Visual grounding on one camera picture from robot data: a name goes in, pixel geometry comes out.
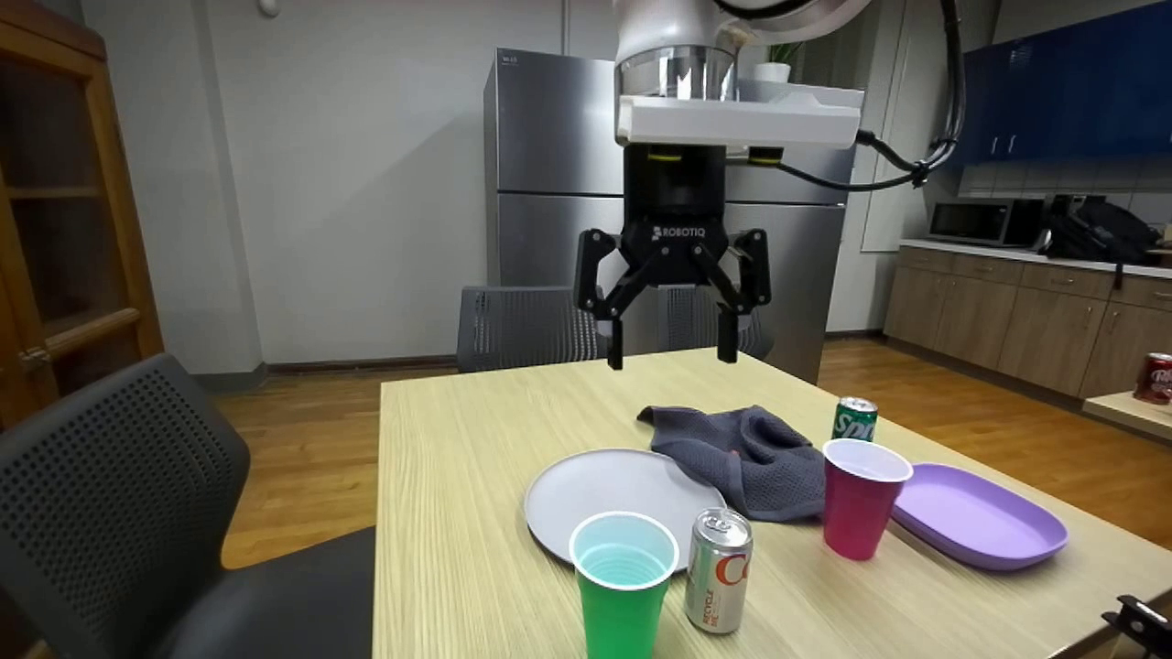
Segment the purple plate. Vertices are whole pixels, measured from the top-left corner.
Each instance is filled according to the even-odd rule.
[[[1026,571],[1066,546],[1058,516],[949,465],[916,465],[894,502],[894,520],[927,546],[982,571]]]

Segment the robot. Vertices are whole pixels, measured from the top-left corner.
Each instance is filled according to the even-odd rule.
[[[615,139],[623,146],[623,231],[582,231],[575,308],[612,337],[608,362],[623,370],[623,311],[648,286],[714,286],[718,359],[736,362],[740,322],[769,304],[765,231],[725,234],[725,165],[769,165],[806,183],[883,190],[923,183],[949,161],[960,135],[960,29],[956,4],[941,0],[949,37],[952,110],[945,135],[923,161],[897,157],[861,132],[861,92],[784,84],[776,99],[743,99],[736,59],[743,44],[798,44],[842,29],[868,0],[612,0]],[[905,176],[846,187],[784,165],[784,146],[875,146]],[[619,253],[626,271],[612,289],[601,260]]]

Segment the stainless steel refrigerator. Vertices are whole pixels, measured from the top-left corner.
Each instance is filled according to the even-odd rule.
[[[571,286],[579,231],[623,227],[615,146],[615,66],[538,51],[498,51],[483,88],[487,282]],[[846,179],[853,150],[787,150],[787,165]],[[820,366],[846,198],[784,172],[729,168],[725,231],[769,231],[773,304],[740,348],[813,381]],[[626,355],[718,340],[711,289],[648,289],[626,311]]]

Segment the red cup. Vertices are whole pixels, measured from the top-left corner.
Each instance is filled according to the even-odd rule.
[[[831,439],[824,542],[850,560],[868,560],[890,524],[894,498],[912,480],[912,461],[879,443]]]

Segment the towel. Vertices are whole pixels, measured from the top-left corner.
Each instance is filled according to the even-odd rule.
[[[674,458],[692,480],[718,487],[747,520],[820,520],[824,458],[769,410],[700,414],[645,406],[637,421],[656,428],[656,454]]]

